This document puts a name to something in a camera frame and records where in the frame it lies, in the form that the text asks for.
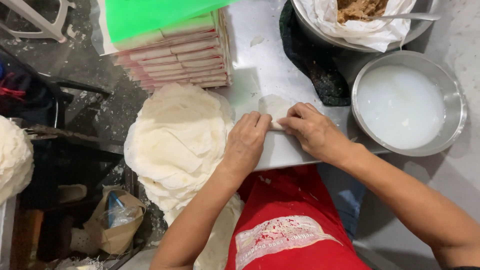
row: green plastic sheet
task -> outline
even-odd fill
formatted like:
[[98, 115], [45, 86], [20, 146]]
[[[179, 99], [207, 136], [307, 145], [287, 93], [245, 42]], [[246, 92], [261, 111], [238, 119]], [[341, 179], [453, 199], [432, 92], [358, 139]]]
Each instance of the green plastic sheet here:
[[112, 42], [207, 13], [238, 0], [105, 0]]

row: hand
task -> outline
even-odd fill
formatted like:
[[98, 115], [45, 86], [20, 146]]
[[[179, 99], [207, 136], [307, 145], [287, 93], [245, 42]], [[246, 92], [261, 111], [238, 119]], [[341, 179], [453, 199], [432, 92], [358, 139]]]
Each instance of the hand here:
[[337, 167], [349, 158], [356, 145], [310, 103], [295, 104], [288, 110], [287, 117], [277, 122], [286, 128], [287, 134], [297, 137], [303, 150]]
[[270, 114], [252, 111], [244, 114], [228, 134], [225, 155], [219, 166], [239, 179], [239, 185], [257, 166], [271, 121]]

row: spoon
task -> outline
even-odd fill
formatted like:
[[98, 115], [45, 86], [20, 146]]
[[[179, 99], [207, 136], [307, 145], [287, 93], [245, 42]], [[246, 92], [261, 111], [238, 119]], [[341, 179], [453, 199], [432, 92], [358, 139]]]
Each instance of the spoon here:
[[391, 16], [365, 16], [366, 19], [390, 20], [390, 19], [411, 19], [421, 21], [438, 21], [442, 16], [433, 13], [405, 13]]

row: ground meat filling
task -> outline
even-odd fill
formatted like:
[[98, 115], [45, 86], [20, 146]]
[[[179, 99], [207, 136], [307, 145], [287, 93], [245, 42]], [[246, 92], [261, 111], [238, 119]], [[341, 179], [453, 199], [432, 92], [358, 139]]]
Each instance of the ground meat filling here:
[[382, 16], [388, 0], [337, 0], [338, 19], [341, 24], [348, 20], [360, 20], [363, 16]]

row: jeans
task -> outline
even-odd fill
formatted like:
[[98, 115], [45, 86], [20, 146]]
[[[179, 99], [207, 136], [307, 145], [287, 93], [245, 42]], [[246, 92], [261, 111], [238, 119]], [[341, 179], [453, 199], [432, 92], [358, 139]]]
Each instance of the jeans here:
[[353, 241], [366, 187], [350, 174], [328, 163], [317, 164], [317, 171], [332, 197], [347, 236]]

